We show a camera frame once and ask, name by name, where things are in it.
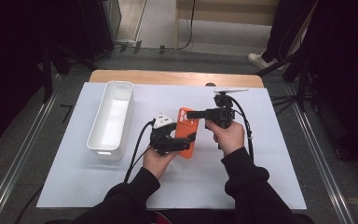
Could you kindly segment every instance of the white tabletop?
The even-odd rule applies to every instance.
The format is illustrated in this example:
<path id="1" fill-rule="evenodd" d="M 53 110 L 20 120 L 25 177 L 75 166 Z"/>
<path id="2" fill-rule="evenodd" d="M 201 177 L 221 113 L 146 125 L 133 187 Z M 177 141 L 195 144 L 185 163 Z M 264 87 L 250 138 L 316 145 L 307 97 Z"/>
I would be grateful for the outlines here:
<path id="1" fill-rule="evenodd" d="M 163 113 L 176 120 L 180 107 L 194 110 L 215 108 L 214 87 L 135 84 L 134 108 L 126 152 L 120 161 L 100 161 L 87 148 L 87 139 L 97 115 L 105 83 L 85 83 L 74 113 L 51 166 L 37 207 L 92 207 L 106 192 L 121 183 L 129 167 L 138 136 L 144 125 Z M 292 209 L 306 209 L 282 132 L 269 94 L 263 88 L 230 94 L 243 108 L 253 131 L 255 164 L 265 167 L 269 183 Z M 243 123 L 236 115 L 236 121 Z M 151 128 L 146 129 L 138 155 L 145 150 Z M 149 209 L 232 209 L 234 201 L 224 192 L 228 179 L 210 131 L 200 121 L 193 157 L 176 157 L 160 179 L 161 188 L 147 201 Z M 130 181 L 142 165 L 132 171 Z"/>

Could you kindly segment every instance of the black sleeve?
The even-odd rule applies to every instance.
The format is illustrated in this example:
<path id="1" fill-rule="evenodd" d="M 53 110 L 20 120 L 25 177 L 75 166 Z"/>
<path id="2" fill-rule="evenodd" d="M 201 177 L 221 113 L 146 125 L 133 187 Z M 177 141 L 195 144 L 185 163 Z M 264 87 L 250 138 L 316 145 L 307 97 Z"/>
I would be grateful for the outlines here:
<path id="1" fill-rule="evenodd" d="M 112 187 L 101 203 L 70 223 L 143 223 L 146 201 L 158 188 L 156 177 L 141 168 L 130 184 Z"/>
<path id="2" fill-rule="evenodd" d="M 226 193 L 235 200 L 236 223 L 298 223 L 267 182 L 269 172 L 256 167 L 244 147 L 227 155 L 222 163 L 229 177 Z"/>

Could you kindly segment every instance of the shoe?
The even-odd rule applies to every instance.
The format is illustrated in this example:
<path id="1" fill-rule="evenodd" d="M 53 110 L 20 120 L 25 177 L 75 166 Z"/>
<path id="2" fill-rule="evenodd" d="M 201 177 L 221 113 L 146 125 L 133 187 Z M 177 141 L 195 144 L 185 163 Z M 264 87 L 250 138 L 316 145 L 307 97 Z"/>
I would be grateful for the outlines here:
<path id="1" fill-rule="evenodd" d="M 266 63 L 264 61 L 264 59 L 261 57 L 261 54 L 254 54 L 254 53 L 250 53 L 248 55 L 248 59 L 249 59 L 249 62 L 251 62 L 252 64 L 254 64 L 255 66 L 257 66 L 261 69 L 265 69 L 265 68 L 270 67 L 276 63 L 275 60 L 273 60 L 270 63 Z M 277 70 L 279 70 L 279 71 L 283 70 L 283 66 L 279 67 Z"/>

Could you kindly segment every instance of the white plastic container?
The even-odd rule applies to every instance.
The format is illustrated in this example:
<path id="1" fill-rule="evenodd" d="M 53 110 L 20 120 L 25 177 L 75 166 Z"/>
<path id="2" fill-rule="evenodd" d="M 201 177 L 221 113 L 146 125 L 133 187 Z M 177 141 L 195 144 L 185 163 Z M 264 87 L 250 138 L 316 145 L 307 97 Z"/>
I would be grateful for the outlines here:
<path id="1" fill-rule="evenodd" d="M 133 109 L 132 89 L 130 82 L 106 83 L 87 141 L 87 147 L 101 160 L 118 161 L 124 156 Z"/>

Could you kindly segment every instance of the orange smartphone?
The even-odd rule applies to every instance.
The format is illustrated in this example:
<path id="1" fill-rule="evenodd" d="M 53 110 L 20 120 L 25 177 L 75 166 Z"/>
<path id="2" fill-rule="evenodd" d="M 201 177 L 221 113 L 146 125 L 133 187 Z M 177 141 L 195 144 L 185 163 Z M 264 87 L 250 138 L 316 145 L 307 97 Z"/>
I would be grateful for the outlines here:
<path id="1" fill-rule="evenodd" d="M 179 109 L 175 138 L 190 137 L 194 139 L 194 141 L 190 143 L 190 149 L 185 149 L 179 153 L 183 158 L 190 159 L 193 156 L 197 129 L 199 128 L 199 119 L 188 119 L 186 117 L 187 111 L 193 110 L 186 107 L 181 107 Z"/>

